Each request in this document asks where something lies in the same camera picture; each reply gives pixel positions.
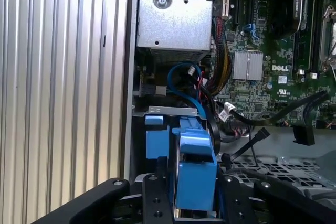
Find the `side panel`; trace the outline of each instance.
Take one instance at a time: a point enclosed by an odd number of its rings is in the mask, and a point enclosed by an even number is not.
[[[127,0],[0,0],[0,223],[120,174]]]

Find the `blue cable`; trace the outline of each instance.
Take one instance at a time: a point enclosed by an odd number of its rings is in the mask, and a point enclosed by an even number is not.
[[[167,77],[168,86],[171,89],[171,91],[173,91],[175,94],[177,94],[177,95],[179,95],[179,96],[181,96],[181,97],[183,97],[183,98],[191,101],[196,106],[196,108],[197,108],[200,116],[202,118],[206,118],[205,111],[204,111],[202,105],[197,100],[195,100],[194,98],[192,98],[191,96],[189,96],[189,95],[187,95],[187,94],[185,94],[185,93],[177,90],[177,88],[173,84],[173,72],[175,71],[175,69],[179,68],[179,67],[182,67],[182,66],[190,66],[190,65],[193,65],[196,68],[197,72],[198,72],[198,76],[201,76],[201,69],[200,69],[200,67],[198,65],[193,64],[191,62],[181,63],[181,64],[178,64],[178,65],[174,66],[169,71],[168,77]]]

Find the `black cable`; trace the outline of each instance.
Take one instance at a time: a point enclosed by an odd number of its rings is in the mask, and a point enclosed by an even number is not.
[[[236,158],[242,156],[248,149],[250,149],[253,145],[257,142],[267,138],[269,136],[269,132],[265,128],[261,128],[253,137],[251,141],[248,141],[242,148],[237,150],[234,154],[230,156],[231,161],[235,160]]]
[[[208,128],[210,131],[210,136],[212,137],[212,142],[213,142],[213,148],[215,155],[219,153],[220,149],[220,139],[221,139],[221,134],[219,132],[219,128],[215,119],[215,115],[210,111],[210,109],[207,106],[203,106],[206,119],[208,122]]]
[[[251,142],[251,140],[252,140],[252,128],[253,127],[250,127],[249,129],[248,129],[248,141],[249,142]],[[254,147],[253,147],[253,145],[251,145],[251,151],[252,151],[252,155],[253,155],[253,159],[254,159],[254,162],[256,163],[256,166],[257,167],[259,167],[259,163],[258,163],[258,160],[257,160],[257,156],[256,156],[256,153],[255,153],[255,151],[254,151]]]
[[[264,120],[251,120],[248,118],[243,117],[242,115],[238,114],[236,111],[231,110],[230,114],[233,115],[236,119],[242,121],[245,124],[252,125],[252,126],[267,126],[272,125],[279,121],[280,119],[284,118],[287,114],[289,114],[291,111],[297,109],[298,107],[305,105],[306,103],[310,103],[314,101],[316,98],[319,98],[323,96],[326,93],[326,91],[321,91],[316,94],[310,95],[308,97],[302,98],[298,101],[291,102],[287,107],[285,107],[283,110],[278,112],[276,115],[274,115],[271,118],[267,118]]]
[[[305,109],[303,110],[303,122],[305,125],[308,125],[308,119],[309,119],[309,115],[311,113],[311,111],[321,105],[322,103],[324,103],[326,100],[330,99],[329,95],[326,91],[324,91],[324,94],[321,95],[321,97],[317,97],[316,99],[314,99],[314,101],[308,103],[305,107]]]

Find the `screw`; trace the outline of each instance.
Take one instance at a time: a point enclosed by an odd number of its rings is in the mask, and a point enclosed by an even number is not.
[[[149,177],[150,180],[157,180],[157,177],[155,177],[155,175],[152,175],[151,177]]]
[[[225,178],[225,180],[228,181],[228,182],[231,182],[231,181],[232,181],[231,177],[229,177],[229,176],[225,176],[224,178]]]
[[[266,187],[266,188],[271,187],[270,183],[267,183],[267,182],[261,182],[261,185]]]
[[[157,0],[158,5],[165,6],[167,4],[167,0]]]
[[[117,180],[117,181],[113,182],[113,184],[115,186],[120,186],[122,183],[123,183],[123,181],[121,181],[121,180]]]

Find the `silver heatsink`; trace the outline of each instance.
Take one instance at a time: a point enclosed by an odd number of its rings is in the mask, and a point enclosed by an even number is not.
[[[264,54],[261,52],[236,52],[234,60],[234,80],[261,81]]]

